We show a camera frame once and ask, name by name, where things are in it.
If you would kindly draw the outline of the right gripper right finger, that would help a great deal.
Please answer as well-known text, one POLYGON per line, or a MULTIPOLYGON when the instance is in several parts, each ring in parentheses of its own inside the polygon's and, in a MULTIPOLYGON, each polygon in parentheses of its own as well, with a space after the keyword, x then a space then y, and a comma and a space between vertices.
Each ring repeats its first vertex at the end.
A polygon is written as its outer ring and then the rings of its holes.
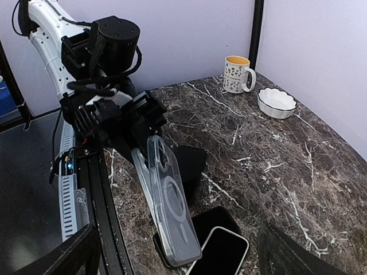
POLYGON ((309 253, 270 223, 259 229, 257 254, 261 274, 345 274, 309 253))

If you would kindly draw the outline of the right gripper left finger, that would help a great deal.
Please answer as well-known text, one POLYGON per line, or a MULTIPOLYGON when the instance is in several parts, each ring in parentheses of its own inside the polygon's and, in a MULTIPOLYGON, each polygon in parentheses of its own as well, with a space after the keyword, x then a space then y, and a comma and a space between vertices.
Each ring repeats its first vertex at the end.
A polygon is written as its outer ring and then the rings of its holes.
POLYGON ((97 229, 87 224, 50 253, 14 272, 14 274, 97 274, 101 244, 97 229))

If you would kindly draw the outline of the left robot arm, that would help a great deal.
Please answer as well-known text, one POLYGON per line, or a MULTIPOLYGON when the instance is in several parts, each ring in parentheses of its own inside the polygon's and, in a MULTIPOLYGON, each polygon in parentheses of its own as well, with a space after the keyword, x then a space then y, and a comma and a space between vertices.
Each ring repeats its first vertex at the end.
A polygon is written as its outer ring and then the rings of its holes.
POLYGON ((128 161, 134 151, 147 156, 166 110, 131 81, 142 63, 135 23, 114 15, 75 21, 57 1, 19 1, 12 24, 37 49, 78 139, 106 143, 128 161))

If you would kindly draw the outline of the clear magsafe phone case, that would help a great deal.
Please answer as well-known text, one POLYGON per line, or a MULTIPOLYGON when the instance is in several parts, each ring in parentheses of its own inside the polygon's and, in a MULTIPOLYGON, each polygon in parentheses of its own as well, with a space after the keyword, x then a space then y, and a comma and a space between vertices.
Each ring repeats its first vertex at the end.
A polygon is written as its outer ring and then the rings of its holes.
POLYGON ((201 258, 201 246, 189 213, 177 159, 158 136, 147 140, 154 214, 163 252, 174 267, 201 258))

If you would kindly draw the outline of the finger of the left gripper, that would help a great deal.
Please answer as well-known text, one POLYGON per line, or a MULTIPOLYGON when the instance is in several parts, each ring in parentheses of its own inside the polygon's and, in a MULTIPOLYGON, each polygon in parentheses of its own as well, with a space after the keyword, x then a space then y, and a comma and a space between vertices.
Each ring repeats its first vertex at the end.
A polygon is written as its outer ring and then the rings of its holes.
POLYGON ((132 134, 116 134, 108 137, 108 144, 115 149, 126 161, 134 165, 131 151, 136 148, 132 134))
POLYGON ((143 155, 147 155, 147 139, 153 135, 162 136, 161 127, 163 125, 165 125, 163 115, 157 118, 141 116, 133 122, 130 131, 134 140, 134 148, 139 148, 143 155))

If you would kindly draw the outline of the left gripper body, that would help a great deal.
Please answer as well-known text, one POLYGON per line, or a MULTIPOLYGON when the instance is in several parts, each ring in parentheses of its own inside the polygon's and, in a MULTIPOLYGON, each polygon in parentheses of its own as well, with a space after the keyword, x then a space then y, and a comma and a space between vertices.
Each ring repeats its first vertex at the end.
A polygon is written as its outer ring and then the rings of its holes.
POLYGON ((88 102, 92 97, 81 93, 63 94, 60 104, 64 120, 78 138, 98 136, 108 140, 110 135, 131 134, 133 122, 141 116, 165 117, 166 108, 149 91, 130 99, 124 93, 117 95, 126 102, 119 106, 116 99, 102 97, 88 102))

